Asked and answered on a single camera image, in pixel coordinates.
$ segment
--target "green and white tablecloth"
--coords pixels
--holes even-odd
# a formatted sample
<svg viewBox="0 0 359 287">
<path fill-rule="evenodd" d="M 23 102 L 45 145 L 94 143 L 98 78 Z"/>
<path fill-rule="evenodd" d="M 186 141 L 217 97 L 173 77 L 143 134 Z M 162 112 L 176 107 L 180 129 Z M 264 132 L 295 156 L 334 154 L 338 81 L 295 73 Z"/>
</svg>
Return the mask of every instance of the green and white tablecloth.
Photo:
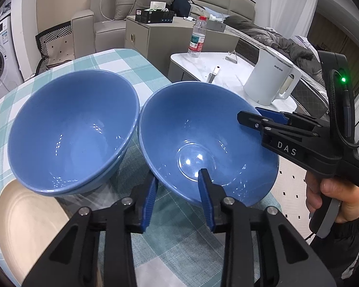
<svg viewBox="0 0 359 287">
<path fill-rule="evenodd" d="M 109 50 L 82 57 L 25 82 L 0 100 L 0 192 L 14 178 L 8 163 L 7 141 L 21 106 L 35 91 L 54 78 L 85 69 L 109 70 L 122 75 L 133 84 L 141 106 L 153 92 L 170 84 L 144 57 L 129 49 Z M 117 175 L 107 186 L 99 191 L 68 196 L 59 201 L 70 212 L 75 212 L 82 205 L 92 209 L 107 207 L 129 195 L 134 185 L 144 181 L 148 171 L 136 133 Z M 256 207 L 264 209 L 270 205 L 280 208 L 269 193 Z M 102 237 L 100 265 L 103 244 Z M 132 235 L 132 245 L 139 287 L 212 287 L 220 284 L 224 235 L 213 235 L 205 225 L 201 208 L 188 204 L 163 186 L 158 189 L 150 226 L 143 235 Z M 1 250 L 0 266 L 15 282 Z M 258 277 L 257 258 L 255 268 Z"/>
</svg>

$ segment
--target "bottle label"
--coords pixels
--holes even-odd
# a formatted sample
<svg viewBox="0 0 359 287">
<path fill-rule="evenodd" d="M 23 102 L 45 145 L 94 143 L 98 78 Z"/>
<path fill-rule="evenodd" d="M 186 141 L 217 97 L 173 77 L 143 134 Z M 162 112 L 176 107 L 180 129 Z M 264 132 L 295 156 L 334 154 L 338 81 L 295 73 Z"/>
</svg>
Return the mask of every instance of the bottle label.
<svg viewBox="0 0 359 287">
<path fill-rule="evenodd" d="M 205 42 L 205 36 L 196 35 L 193 33 L 193 35 L 191 36 L 189 49 L 192 51 L 201 51 L 204 42 Z"/>
</svg>

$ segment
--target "side table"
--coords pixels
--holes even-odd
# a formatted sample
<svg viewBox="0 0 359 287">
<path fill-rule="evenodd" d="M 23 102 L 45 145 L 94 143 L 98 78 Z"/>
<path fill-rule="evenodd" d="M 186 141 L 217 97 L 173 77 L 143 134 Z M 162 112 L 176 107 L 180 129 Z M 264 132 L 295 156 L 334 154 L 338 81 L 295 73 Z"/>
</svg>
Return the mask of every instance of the side table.
<svg viewBox="0 0 359 287">
<path fill-rule="evenodd" d="M 238 63 L 232 63 L 225 59 L 229 53 L 204 53 L 194 58 L 187 53 L 173 54 L 170 59 L 168 79 L 174 83 L 178 81 L 206 82 L 210 72 L 219 66 L 219 72 L 213 80 L 213 84 L 223 86 L 244 98 L 253 107 L 261 107 L 274 111 L 294 112 L 297 109 L 292 97 L 286 100 L 276 99 L 269 106 L 263 106 L 252 100 L 243 89 L 254 66 L 237 56 Z"/>
<path fill-rule="evenodd" d="M 171 24 L 143 24 L 135 16 L 126 17 L 125 47 L 134 49 L 144 56 L 163 75 L 167 76 L 170 55 L 187 53 L 194 23 L 181 17 L 174 17 Z M 233 51 L 239 38 L 225 30 L 208 30 L 204 52 Z"/>
</svg>

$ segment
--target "white cable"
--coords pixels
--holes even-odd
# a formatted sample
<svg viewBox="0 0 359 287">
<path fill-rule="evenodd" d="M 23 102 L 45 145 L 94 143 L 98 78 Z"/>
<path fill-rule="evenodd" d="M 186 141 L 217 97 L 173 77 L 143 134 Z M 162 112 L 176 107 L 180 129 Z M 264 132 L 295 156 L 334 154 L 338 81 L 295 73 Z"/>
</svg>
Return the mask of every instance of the white cable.
<svg viewBox="0 0 359 287">
<path fill-rule="evenodd" d="M 114 21 L 115 19 L 107 18 L 107 17 L 102 13 L 102 10 L 101 10 L 101 2 L 102 2 L 102 0 L 100 0 L 100 12 L 101 12 L 101 15 L 104 16 L 106 19 L 108 19 L 108 20 L 110 20 L 110 21 Z"/>
</svg>

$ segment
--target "black box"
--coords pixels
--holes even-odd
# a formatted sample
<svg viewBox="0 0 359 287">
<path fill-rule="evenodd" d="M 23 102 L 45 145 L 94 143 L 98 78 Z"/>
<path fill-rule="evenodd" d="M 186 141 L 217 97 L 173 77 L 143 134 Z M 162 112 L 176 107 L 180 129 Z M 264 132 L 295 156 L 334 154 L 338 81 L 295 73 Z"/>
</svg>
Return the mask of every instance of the black box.
<svg viewBox="0 0 359 287">
<path fill-rule="evenodd" d="M 174 12 L 172 11 L 145 11 L 144 9 L 135 11 L 135 20 L 143 24 L 171 24 L 173 17 Z"/>
</svg>

